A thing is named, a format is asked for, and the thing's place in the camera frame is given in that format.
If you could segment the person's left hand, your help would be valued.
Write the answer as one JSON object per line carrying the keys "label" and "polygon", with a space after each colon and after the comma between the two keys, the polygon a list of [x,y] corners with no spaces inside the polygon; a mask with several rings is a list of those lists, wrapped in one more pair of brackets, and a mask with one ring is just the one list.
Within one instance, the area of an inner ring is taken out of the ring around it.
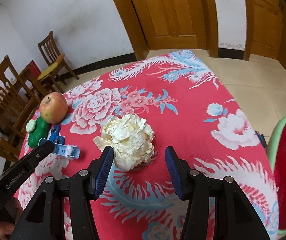
{"label": "person's left hand", "polygon": [[16,223],[18,222],[20,216],[23,213],[23,209],[21,207],[20,201],[15,198],[12,197],[12,201],[15,204],[16,207],[16,219],[15,219],[15,223],[8,223],[5,221],[0,221],[0,239],[1,240],[7,240],[7,236],[10,236],[15,228]]}

